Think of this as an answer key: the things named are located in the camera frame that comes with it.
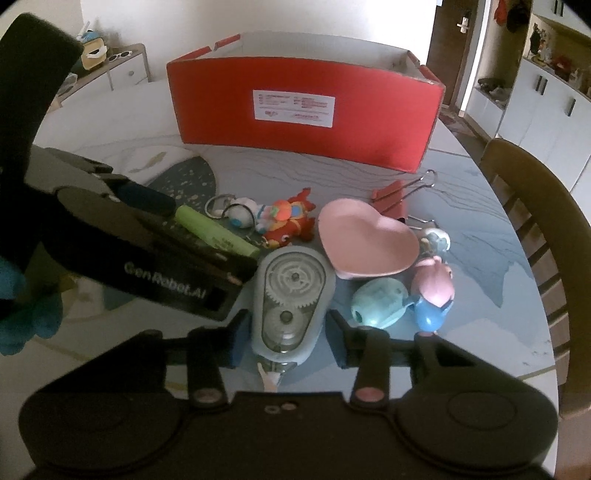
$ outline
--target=door handle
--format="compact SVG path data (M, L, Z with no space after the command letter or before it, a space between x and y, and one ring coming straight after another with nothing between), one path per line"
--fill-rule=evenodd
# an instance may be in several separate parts
M462 18L462 23L458 23L458 24L456 24L456 26L460 27L461 33L467 33L468 30L470 30L470 12L469 11L464 13L464 16Z
M576 103L577 103L577 99L576 99L576 98L573 98L573 103L572 103L572 105L570 106L570 110L569 110L569 112L566 114L566 116L571 116L571 115L573 114L574 106L575 106L575 104L576 104Z

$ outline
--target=gear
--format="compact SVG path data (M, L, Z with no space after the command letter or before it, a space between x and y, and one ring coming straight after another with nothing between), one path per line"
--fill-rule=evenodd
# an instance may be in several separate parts
M280 255L266 271L265 292L279 305L303 308L318 301L326 281L322 264L309 255Z
M280 305L265 314L262 325L267 346L276 352L288 352L300 344L308 321L295 305Z

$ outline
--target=chair backrest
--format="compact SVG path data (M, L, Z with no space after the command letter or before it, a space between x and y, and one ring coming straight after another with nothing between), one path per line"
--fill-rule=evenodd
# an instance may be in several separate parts
M530 265L551 252L558 274L539 286L540 293L562 281L566 305L548 315L554 325L568 315L570 342L555 351L570 351L560 414L571 417L591 409L591 227L560 180L539 160L516 145L492 140L480 168L492 184L500 177L514 194L504 204L509 212L520 200L531 217L518 229L519 240L537 225L545 244L529 257Z

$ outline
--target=sticker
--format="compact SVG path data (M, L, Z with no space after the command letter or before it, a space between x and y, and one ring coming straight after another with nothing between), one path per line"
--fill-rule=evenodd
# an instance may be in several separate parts
M332 128L335 97L253 90L255 119Z

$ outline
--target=round table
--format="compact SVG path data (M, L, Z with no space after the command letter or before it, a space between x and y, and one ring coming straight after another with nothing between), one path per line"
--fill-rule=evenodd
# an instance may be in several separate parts
M556 370L544 308L530 266L503 208L476 164L438 122L419 173L432 168L439 181L408 199L408 210L435 219L452 239L449 264L456 298L439 334L496 367L520 377L558 405ZM156 145L183 147L210 164L219 193L246 196L260 203L311 187L318 208L341 197L368 200L373 189L396 179L412 179L384 168L282 151L211 145L184 145L166 82L150 83L80 100L48 114L35 143L94 160L117 157L118 169L135 149ZM322 252L316 236L311 246ZM332 308L350 319L350 299L361 285L337 281ZM240 308L252 310L253 285L247 284L229 318ZM34 390L146 329L165 338L186 336L198 326L220 323L143 299L110 312L69 320L50 340L35 339L14 357L0 358L0 398L16 412ZM417 327L409 314L388 328L392 338L412 339ZM356 369L337 367L324 333L309 359L282 379L280 391L341 391L349 398ZM222 369L230 397L239 390L261 391L252 352L239 368ZM392 368L391 397L411 387L408 368ZM167 388L186 395L186 369L171 367ZM32 467L18 437L16 415L0 420L4 464L0 476L11 480ZM554 471L556 441L544 467Z

